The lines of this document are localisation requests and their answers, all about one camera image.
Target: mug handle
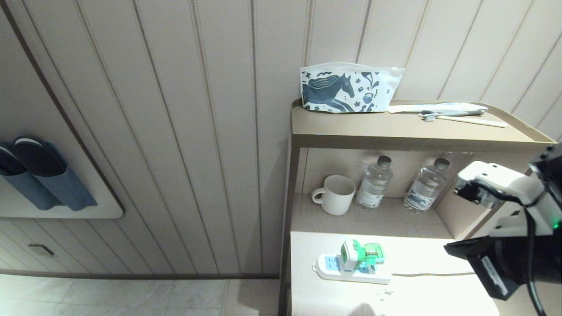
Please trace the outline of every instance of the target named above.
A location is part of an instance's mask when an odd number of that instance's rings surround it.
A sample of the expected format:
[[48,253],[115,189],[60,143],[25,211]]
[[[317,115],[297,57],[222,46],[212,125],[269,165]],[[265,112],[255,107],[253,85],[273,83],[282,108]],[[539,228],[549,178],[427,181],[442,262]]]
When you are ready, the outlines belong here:
[[321,193],[326,193],[326,189],[319,188],[319,189],[314,190],[314,192],[312,193],[312,201],[314,203],[322,204],[322,198],[316,198],[316,196],[318,194],[321,194]]

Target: electrical outlet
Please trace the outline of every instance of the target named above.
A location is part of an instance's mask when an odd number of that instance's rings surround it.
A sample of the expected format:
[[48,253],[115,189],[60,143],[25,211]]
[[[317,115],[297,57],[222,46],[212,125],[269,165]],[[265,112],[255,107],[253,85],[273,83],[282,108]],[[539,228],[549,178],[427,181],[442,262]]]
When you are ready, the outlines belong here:
[[29,249],[33,250],[34,253],[45,256],[45,257],[52,257],[55,255],[51,249],[47,248],[45,245],[39,245],[36,243],[30,243],[28,245]]

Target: bottle cap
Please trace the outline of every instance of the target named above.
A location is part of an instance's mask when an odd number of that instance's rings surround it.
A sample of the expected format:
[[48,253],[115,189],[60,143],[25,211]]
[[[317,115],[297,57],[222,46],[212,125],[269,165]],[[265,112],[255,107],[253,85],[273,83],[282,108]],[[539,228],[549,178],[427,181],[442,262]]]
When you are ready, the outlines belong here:
[[437,158],[437,159],[435,159],[435,162],[433,163],[433,165],[435,166],[435,168],[437,168],[439,170],[445,170],[445,169],[449,168],[449,161],[447,159],[444,159],[444,158]]
[[388,167],[388,166],[390,166],[391,162],[392,162],[392,159],[390,159],[390,157],[380,156],[379,160],[377,161],[377,164],[379,164],[379,166],[381,166],[381,167]]

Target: bottle label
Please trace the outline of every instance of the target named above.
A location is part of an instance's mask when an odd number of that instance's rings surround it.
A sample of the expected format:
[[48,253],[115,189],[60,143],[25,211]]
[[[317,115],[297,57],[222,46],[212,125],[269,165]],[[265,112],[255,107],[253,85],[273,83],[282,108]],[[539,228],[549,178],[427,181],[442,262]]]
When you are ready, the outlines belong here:
[[410,189],[408,194],[406,194],[406,201],[408,202],[408,204],[422,211],[428,210],[435,199],[436,197],[423,196],[413,189]]
[[384,195],[374,195],[366,190],[359,191],[357,194],[357,202],[366,207],[377,207],[382,201]]

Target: power strip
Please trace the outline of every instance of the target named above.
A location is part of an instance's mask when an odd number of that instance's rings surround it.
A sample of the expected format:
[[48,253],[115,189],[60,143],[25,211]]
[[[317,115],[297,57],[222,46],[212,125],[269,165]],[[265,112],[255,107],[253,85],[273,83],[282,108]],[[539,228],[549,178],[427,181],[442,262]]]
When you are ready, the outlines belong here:
[[389,284],[391,275],[384,265],[363,264],[355,271],[343,269],[341,255],[323,254],[312,265],[313,271],[326,280]]

